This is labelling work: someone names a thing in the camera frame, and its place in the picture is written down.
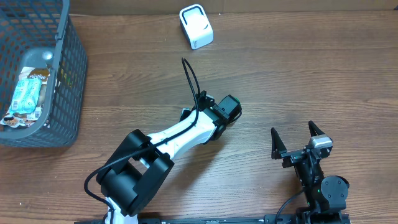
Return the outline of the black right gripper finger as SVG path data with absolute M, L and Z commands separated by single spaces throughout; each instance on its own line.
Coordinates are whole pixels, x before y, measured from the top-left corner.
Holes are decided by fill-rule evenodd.
M 271 137 L 272 137 L 272 159 L 281 159 L 282 154 L 287 152 L 287 148 L 282 142 L 278 132 L 275 128 L 271 128 Z
M 311 137 L 324 135 L 324 132 L 312 121 L 308 122 Z

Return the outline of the Kleenex tissue pack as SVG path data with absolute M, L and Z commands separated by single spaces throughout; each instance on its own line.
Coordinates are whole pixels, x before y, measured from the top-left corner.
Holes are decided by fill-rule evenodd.
M 191 113 L 191 110 L 190 110 L 189 108 L 184 108 L 184 109 L 182 110 L 182 115 L 184 115 L 184 114 L 189 115 L 190 113 Z

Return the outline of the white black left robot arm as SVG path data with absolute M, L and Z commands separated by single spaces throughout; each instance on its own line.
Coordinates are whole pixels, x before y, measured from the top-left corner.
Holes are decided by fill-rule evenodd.
M 193 108 L 184 108 L 172 127 L 145 135 L 129 133 L 96 175 L 108 206 L 105 223 L 137 223 L 137 214 L 153 199 L 174 166 L 189 149 L 217 140 L 242 114 L 232 95 L 219 103 L 202 91 Z

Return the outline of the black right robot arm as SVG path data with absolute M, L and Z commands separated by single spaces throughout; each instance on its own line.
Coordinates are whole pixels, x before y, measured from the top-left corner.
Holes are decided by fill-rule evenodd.
M 350 223 L 346 208 L 349 182 L 338 175 L 324 176 L 320 161 L 328 157 L 333 140 L 313 121 L 308 122 L 311 138 L 303 148 L 288 151 L 275 128 L 271 129 L 271 158 L 282 160 L 282 167 L 293 167 L 302 190 L 282 204 L 275 215 L 266 215 L 272 223 Z M 282 215 L 284 208 L 299 195 L 304 194 L 307 206 L 296 209 L 294 214 Z

